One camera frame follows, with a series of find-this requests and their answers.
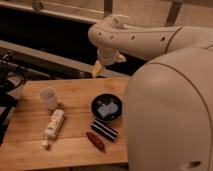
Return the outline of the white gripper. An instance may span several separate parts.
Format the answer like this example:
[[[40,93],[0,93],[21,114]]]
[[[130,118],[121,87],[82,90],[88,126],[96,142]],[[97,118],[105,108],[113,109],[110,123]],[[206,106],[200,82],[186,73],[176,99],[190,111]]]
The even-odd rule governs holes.
[[[111,48],[99,48],[97,50],[97,57],[98,60],[95,62],[92,69],[93,78],[96,78],[105,69],[104,66],[110,66],[114,63],[122,63],[126,61],[124,55],[118,50]]]

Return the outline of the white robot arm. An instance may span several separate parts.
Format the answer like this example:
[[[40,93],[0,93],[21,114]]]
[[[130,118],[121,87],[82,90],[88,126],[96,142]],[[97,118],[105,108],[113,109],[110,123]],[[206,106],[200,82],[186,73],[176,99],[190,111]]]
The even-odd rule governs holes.
[[[108,16],[88,31],[105,66],[143,59],[123,100],[129,171],[213,171],[213,28],[126,28]]]

